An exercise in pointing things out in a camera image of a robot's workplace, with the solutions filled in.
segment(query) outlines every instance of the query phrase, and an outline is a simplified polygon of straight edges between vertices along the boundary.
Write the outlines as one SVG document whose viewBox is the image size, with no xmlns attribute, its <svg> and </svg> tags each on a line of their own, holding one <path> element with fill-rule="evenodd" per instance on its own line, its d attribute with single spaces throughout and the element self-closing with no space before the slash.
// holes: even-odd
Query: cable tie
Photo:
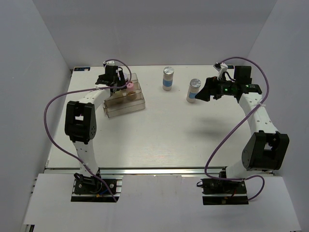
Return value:
<svg viewBox="0 0 309 232">
<path fill-rule="evenodd" d="M 259 101 L 258 101 L 258 103 L 255 106 L 257 106 L 257 105 L 260 105 L 260 107 L 265 107 L 266 106 L 265 104 L 263 104 L 263 103 L 261 103 Z"/>
<path fill-rule="evenodd" d="M 101 90 L 101 91 L 103 91 L 103 89 L 101 89 L 99 86 L 96 86 L 96 90 Z"/>
</svg>

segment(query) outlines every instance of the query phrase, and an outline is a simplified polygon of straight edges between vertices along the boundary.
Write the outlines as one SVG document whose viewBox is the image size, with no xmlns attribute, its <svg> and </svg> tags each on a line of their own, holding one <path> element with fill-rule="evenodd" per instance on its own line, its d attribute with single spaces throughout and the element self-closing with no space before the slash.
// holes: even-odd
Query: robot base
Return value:
<svg viewBox="0 0 309 232">
<path fill-rule="evenodd" d="M 202 179 L 203 205 L 248 204 L 244 181 Z"/>
<path fill-rule="evenodd" d="M 110 187 L 110 190 L 116 194 L 116 179 L 103 179 Z M 107 188 L 102 184 L 99 188 L 96 185 L 89 185 L 81 182 L 79 179 L 75 180 L 71 202 L 115 202 Z"/>
</svg>

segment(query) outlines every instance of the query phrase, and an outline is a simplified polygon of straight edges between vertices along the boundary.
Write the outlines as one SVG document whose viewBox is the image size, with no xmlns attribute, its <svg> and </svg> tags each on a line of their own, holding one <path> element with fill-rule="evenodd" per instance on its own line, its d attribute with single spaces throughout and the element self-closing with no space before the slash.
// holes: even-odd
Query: white wall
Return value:
<svg viewBox="0 0 309 232">
<path fill-rule="evenodd" d="M 308 12 L 306 0 L 278 0 L 248 56 L 267 74 L 267 111 L 277 128 L 290 137 L 280 174 L 304 232 L 309 231 Z M 254 81 L 265 86 L 257 71 Z"/>
<path fill-rule="evenodd" d="M 247 56 L 276 0 L 34 0 L 70 68 Z"/>
<path fill-rule="evenodd" d="M 2 0 L 0 31 L 0 230 L 18 232 L 50 148 L 44 107 L 66 90 L 70 71 L 31 0 Z M 51 108 L 50 127 L 61 108 Z"/>
</svg>

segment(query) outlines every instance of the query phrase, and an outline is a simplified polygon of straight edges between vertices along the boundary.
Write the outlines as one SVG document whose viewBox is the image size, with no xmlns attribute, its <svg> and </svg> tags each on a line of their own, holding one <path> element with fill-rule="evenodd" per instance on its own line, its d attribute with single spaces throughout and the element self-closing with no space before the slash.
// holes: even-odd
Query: pink object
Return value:
<svg viewBox="0 0 309 232">
<path fill-rule="evenodd" d="M 126 86 L 126 89 L 128 91 L 133 91 L 134 90 L 134 84 L 132 82 L 130 82 L 127 86 Z"/>
</svg>

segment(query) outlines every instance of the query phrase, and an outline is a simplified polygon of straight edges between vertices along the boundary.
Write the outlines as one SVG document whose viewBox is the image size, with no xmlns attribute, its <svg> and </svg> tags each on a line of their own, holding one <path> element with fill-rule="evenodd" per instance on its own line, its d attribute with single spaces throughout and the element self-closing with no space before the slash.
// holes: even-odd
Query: pink cap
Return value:
<svg viewBox="0 0 309 232">
<path fill-rule="evenodd" d="M 129 84 L 127 84 L 126 89 L 127 90 L 134 90 L 134 84 L 132 82 L 130 82 Z"/>
</svg>

